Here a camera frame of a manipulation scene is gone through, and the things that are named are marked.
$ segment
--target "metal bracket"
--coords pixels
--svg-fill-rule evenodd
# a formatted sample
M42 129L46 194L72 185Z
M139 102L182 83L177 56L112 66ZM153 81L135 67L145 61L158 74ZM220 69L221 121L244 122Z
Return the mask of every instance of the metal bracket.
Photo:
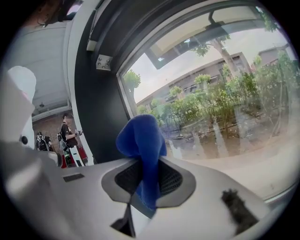
M110 56L99 55L96 62L96 69L110 71L110 64L112 59L113 58Z

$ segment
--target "blue fabric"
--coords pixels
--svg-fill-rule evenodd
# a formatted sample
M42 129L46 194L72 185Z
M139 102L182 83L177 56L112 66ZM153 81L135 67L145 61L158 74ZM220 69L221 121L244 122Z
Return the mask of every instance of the blue fabric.
M151 210L160 196L158 187L158 157L166 156L165 140L154 116L148 114L132 118L116 140L118 150L127 157L141 157L142 182L136 192Z

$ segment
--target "white ceiling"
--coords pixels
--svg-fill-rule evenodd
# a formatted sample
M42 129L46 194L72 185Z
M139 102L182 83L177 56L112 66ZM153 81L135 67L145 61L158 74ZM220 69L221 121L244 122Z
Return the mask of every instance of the white ceiling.
M66 23L48 25L46 28L23 28L12 43L5 64L9 69L23 66L30 69L36 79L33 115L68 105L68 92L64 79L64 38Z

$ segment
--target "tree trunk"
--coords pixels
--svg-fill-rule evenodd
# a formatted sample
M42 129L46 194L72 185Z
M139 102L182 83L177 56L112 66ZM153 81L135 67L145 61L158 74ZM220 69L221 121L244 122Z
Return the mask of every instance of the tree trunk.
M229 70L233 77L241 76L239 69L235 65L233 59L230 57L228 51L224 48L220 39L216 38L210 41L210 44L221 54L224 61L229 67Z

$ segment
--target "window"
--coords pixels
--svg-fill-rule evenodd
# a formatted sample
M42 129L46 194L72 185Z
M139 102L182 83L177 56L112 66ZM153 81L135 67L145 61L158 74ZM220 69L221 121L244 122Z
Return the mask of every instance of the window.
M146 113L157 118L169 157L224 171L268 199L298 177L300 70L257 8L233 8L213 14L218 26L208 14L183 19L145 49L130 66L141 80L134 100L164 100ZM271 55L274 42L281 49ZM266 177L258 184L256 174Z

